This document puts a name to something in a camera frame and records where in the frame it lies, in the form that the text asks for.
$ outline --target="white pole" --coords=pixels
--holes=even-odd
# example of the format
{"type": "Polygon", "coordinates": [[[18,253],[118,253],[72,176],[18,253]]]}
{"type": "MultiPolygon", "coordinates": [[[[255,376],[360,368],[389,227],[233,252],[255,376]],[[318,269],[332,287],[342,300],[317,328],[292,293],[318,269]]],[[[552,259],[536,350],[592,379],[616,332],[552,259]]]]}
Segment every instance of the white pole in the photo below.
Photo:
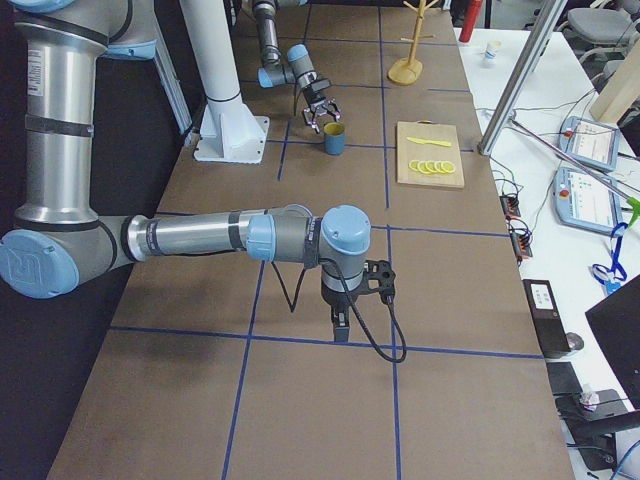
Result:
{"type": "Polygon", "coordinates": [[[207,95],[195,158],[259,163],[269,119],[254,117],[242,102],[222,0],[181,0],[198,70],[207,95]]]}

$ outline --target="blue joint cap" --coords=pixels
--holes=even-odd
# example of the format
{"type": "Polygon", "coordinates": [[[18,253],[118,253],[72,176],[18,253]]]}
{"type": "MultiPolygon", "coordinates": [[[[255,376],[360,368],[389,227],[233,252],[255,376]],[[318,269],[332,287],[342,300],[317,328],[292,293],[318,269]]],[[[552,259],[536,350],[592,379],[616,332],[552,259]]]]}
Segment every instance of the blue joint cap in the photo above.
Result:
{"type": "Polygon", "coordinates": [[[109,45],[102,55],[113,60],[151,60],[156,56],[156,41],[131,45],[109,45]]]}
{"type": "Polygon", "coordinates": [[[61,10],[75,0],[9,0],[18,10],[29,13],[51,13],[61,10]]]}
{"type": "Polygon", "coordinates": [[[271,81],[271,77],[269,76],[269,74],[264,68],[258,69],[258,82],[260,82],[260,86],[262,88],[273,87],[273,82],[271,81]]]}
{"type": "Polygon", "coordinates": [[[276,257],[276,226],[273,215],[256,215],[247,228],[247,253],[251,258],[272,262],[276,257]]]}
{"type": "Polygon", "coordinates": [[[300,60],[302,57],[309,55],[309,51],[307,47],[303,44],[299,43],[298,45],[294,45],[287,52],[287,60],[289,62],[295,62],[296,60],[300,60]]]}
{"type": "Polygon", "coordinates": [[[16,292],[53,298],[78,286],[78,267],[52,238],[31,230],[13,230],[0,242],[0,276],[16,292]]]}
{"type": "Polygon", "coordinates": [[[322,219],[322,236],[340,253],[362,255],[371,244],[371,223],[359,208],[340,205],[329,210],[322,219]]]}

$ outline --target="blue strap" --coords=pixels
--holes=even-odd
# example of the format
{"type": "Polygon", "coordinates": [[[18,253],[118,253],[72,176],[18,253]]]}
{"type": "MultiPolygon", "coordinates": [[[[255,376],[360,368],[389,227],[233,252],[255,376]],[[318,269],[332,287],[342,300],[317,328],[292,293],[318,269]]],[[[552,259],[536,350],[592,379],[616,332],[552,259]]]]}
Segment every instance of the blue strap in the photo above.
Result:
{"type": "Polygon", "coordinates": [[[611,266],[607,268],[599,263],[594,263],[591,266],[591,274],[600,284],[605,286],[607,293],[613,293],[620,287],[622,282],[627,280],[627,272],[619,259],[622,239],[628,227],[628,223],[620,222],[611,230],[609,238],[612,242],[615,239],[615,246],[612,246],[610,251],[611,266]]]}

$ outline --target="table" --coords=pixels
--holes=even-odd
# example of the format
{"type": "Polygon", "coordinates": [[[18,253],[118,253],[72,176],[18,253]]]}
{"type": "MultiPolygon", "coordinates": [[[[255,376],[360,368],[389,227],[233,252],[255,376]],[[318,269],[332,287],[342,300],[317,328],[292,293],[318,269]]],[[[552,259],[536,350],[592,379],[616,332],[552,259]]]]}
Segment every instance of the table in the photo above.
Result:
{"type": "MultiPolygon", "coordinates": [[[[234,34],[243,99],[268,113],[260,165],[196,163],[184,151],[160,214],[302,203],[358,205],[369,258],[392,261],[406,363],[381,360],[354,326],[332,342],[319,271],[291,315],[275,274],[242,254],[138,265],[51,478],[571,478],[448,13],[429,11],[410,88],[387,69],[415,24],[406,8],[311,5],[278,14],[281,47],[304,41],[344,112],[339,157],[299,116],[293,89],[262,90],[255,25],[234,34]],[[395,181],[395,125],[458,126],[466,186],[395,181]]],[[[287,285],[300,267],[280,266],[287,285]]],[[[398,354],[386,309],[358,301],[398,354]]]]}
{"type": "MultiPolygon", "coordinates": [[[[492,109],[497,105],[527,36],[528,32],[523,31],[478,29],[474,30],[467,45],[460,45],[469,86],[478,109],[478,120],[483,129],[490,118],[490,112],[485,109],[492,109]],[[502,42],[493,63],[483,59],[484,48],[490,40],[502,42]]],[[[580,99],[592,88],[567,42],[561,34],[554,33],[536,70],[526,81],[516,108],[555,107],[580,99]]],[[[588,105],[595,98],[595,94],[587,95],[574,108],[573,115],[592,118],[588,105]]],[[[552,110],[518,110],[516,114],[519,121],[531,130],[550,133],[559,130],[563,118],[571,108],[572,105],[552,110]]],[[[547,139],[555,140],[555,137],[548,136],[547,139]]],[[[626,141],[621,142],[620,150],[633,154],[626,141]]],[[[624,392],[597,345],[584,315],[585,311],[605,296],[600,284],[591,277],[589,266],[609,262],[607,237],[562,226],[556,219],[551,200],[541,206],[559,160],[537,141],[506,129],[501,133],[492,157],[511,169],[516,182],[524,186],[520,194],[520,209],[523,219],[530,226],[533,226],[534,218],[541,208],[534,232],[534,256],[522,263],[521,277],[549,280],[565,331],[578,333],[584,339],[584,350],[569,357],[581,383],[594,391],[615,389],[624,398],[624,392]]],[[[505,172],[498,164],[494,166],[505,172]]],[[[635,161],[621,158],[614,176],[636,188],[640,186],[640,172],[635,161]]],[[[640,264],[637,262],[639,249],[640,236],[638,229],[634,228],[625,235],[621,255],[621,262],[627,269],[629,278],[640,274],[640,264]]],[[[640,438],[638,431],[630,432],[629,435],[640,438]]],[[[572,460],[576,477],[585,478],[580,476],[586,472],[580,456],[572,453],[572,460]]]]}

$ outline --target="red object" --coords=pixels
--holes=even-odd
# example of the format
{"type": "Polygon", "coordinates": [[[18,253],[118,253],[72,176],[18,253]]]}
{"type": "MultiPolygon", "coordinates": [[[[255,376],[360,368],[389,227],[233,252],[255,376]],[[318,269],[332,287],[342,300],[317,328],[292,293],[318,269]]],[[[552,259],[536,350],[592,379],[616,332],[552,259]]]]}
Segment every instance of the red object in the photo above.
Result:
{"type": "Polygon", "coordinates": [[[467,43],[471,39],[473,33],[473,27],[476,26],[478,21],[478,15],[480,15],[480,8],[482,8],[482,0],[470,0],[467,7],[467,14],[464,18],[464,25],[460,32],[460,40],[463,43],[467,43]]]}

